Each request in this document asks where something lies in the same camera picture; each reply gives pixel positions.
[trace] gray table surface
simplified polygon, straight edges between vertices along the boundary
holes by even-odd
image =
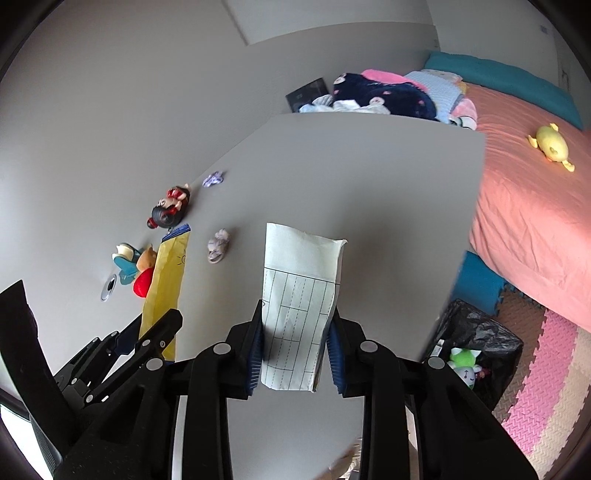
[[[484,146],[480,133],[414,118],[272,118],[213,165],[225,172],[222,184],[191,197],[177,359],[252,317],[267,222],[347,239],[340,314],[417,359],[466,249]],[[210,265],[207,240],[220,228],[232,235],[230,248]],[[360,435],[362,412],[362,399],[338,396],[326,358],[316,393],[259,385],[249,401],[229,403],[234,477],[313,478]]]

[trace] trash bin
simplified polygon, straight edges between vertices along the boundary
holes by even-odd
[[[515,375],[523,342],[490,315],[463,300],[454,300],[442,315],[424,360],[439,356],[447,362],[452,348],[482,351],[476,363],[485,376],[476,380],[473,391],[492,411]]]

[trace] pink blanket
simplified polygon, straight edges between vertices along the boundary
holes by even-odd
[[[516,97],[471,85],[485,171],[470,243],[483,261],[550,310],[591,331],[591,141],[568,122]],[[569,173],[526,136],[553,122]]]

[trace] yellow plush toy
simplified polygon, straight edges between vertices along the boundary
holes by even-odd
[[[569,146],[563,136],[558,133],[556,124],[540,127],[535,133],[535,138],[528,135],[527,140],[532,147],[544,152],[548,160],[561,162],[568,171],[574,171],[574,165],[569,162]]]

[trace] foam floor mat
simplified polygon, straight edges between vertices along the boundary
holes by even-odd
[[[488,315],[495,315],[505,283],[506,280],[488,268],[478,255],[466,252],[449,300],[460,299]]]
[[[567,335],[563,332],[572,329],[573,325],[565,318],[550,310],[546,310],[545,315],[544,333],[540,339],[540,350],[534,360],[533,369],[537,371],[539,363],[550,366],[543,368],[540,365],[540,372],[543,376],[532,380],[531,383],[537,383],[538,387],[540,383],[542,386],[544,384],[548,385],[543,388],[543,399],[541,399],[541,394],[536,395],[534,402],[530,401],[528,405],[527,398],[529,397],[531,399],[532,396],[523,395],[523,399],[521,398],[525,390],[530,388],[528,381],[526,381],[525,389],[518,395],[517,405],[514,407],[514,410],[523,410],[520,408],[520,403],[523,400],[525,411],[527,412],[526,422],[530,426],[525,430],[528,432],[528,443],[531,445],[530,448],[524,450],[524,453],[537,471],[540,479],[547,477],[549,470],[556,463],[557,459],[560,458],[561,452],[568,444],[569,439],[571,439],[586,403],[591,384],[591,333],[575,327],[574,345],[567,356],[568,366],[563,385],[552,408],[544,408],[544,403],[552,396],[552,390],[556,386],[555,383],[552,382],[550,384],[548,381],[548,378],[553,376],[551,370],[555,369],[552,365],[559,364],[559,357],[566,353],[565,349],[552,352],[544,348],[543,344],[547,342],[545,337],[548,335],[548,332],[551,332],[551,336],[554,338]],[[539,425],[535,425],[532,422],[533,415],[536,416],[535,420]],[[512,429],[507,425],[507,422],[503,426],[511,434]],[[525,431],[521,426],[519,426],[519,430],[521,434]]]
[[[497,308],[499,313],[496,320],[524,343],[515,376],[492,412],[502,423],[509,418],[509,409],[517,402],[517,393],[523,389],[525,377],[530,373],[530,364],[534,360],[545,317],[544,309],[510,286],[506,286],[501,293],[501,301]]]

